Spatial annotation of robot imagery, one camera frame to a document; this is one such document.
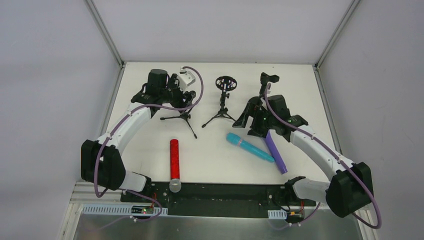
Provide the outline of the black shock-mount tripod stand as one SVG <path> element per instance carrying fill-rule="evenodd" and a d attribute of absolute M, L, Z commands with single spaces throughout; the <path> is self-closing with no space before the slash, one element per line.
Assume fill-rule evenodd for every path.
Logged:
<path fill-rule="evenodd" d="M 231 76 L 220 76 L 215 80 L 215 86 L 221 90 L 220 95 L 220 109 L 217 114 L 214 115 L 210 120 L 204 123 L 201 127 L 205 128 L 212 120 L 217 118 L 230 119 L 236 121 L 233 117 L 228 114 L 228 108 L 226 107 L 226 99 L 230 97 L 231 91 L 235 90 L 237 87 L 237 81 Z"/>

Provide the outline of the red glitter microphone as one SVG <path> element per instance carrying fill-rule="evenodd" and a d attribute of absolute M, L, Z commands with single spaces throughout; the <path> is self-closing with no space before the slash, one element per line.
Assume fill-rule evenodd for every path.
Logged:
<path fill-rule="evenodd" d="M 172 193 L 178 193 L 182 188 L 180 180 L 180 155 L 179 141 L 177 139 L 170 140 L 170 182 L 169 190 Z"/>

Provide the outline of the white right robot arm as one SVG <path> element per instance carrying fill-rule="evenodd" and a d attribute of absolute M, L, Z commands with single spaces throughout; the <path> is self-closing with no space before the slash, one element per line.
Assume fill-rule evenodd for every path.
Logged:
<path fill-rule="evenodd" d="M 291 115 L 282 95 L 264 102 L 258 96 L 246 104 L 234 128 L 252 123 L 248 135 L 265 138 L 270 130 L 303 151 L 325 174 L 327 181 L 298 176 L 285 187 L 293 198 L 324 203 L 338 217 L 344 218 L 373 201 L 371 169 L 364 162 L 354 163 L 323 143 L 300 115 Z"/>

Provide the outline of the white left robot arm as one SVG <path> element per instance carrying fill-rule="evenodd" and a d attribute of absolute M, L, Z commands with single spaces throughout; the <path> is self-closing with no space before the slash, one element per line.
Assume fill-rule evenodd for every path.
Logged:
<path fill-rule="evenodd" d="M 200 73 L 190 66 L 183 66 L 178 73 L 168 74 L 163 69 L 151 69 L 147 82 L 130 100 L 119 120 L 96 140 L 85 140 L 81 145 L 80 175 L 84 181 L 107 190 L 142 192 L 149 177 L 126 170 L 122 153 L 137 131 L 160 109 L 185 112 L 201 100 L 194 90 L 188 88 L 196 81 L 201 91 L 204 81 Z"/>

